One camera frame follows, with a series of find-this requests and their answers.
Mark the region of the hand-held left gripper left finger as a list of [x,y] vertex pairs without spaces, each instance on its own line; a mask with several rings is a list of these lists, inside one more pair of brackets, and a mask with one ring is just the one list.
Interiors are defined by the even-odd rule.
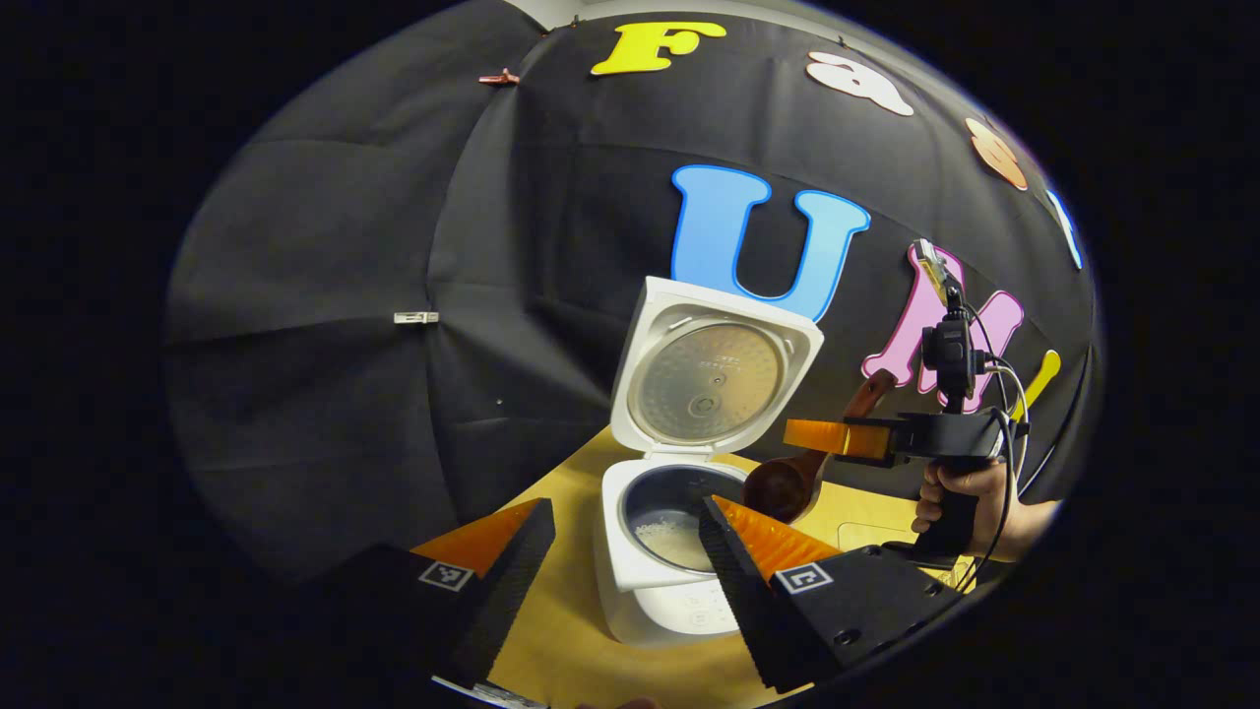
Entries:
[[339,649],[370,678],[418,690],[486,681],[554,540],[532,497],[404,550],[373,545],[306,584]]

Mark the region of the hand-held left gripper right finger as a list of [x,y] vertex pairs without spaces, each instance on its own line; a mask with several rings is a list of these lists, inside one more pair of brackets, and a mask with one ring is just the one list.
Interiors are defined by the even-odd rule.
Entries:
[[721,495],[699,539],[762,683],[780,694],[908,644],[964,594],[881,545],[840,552]]

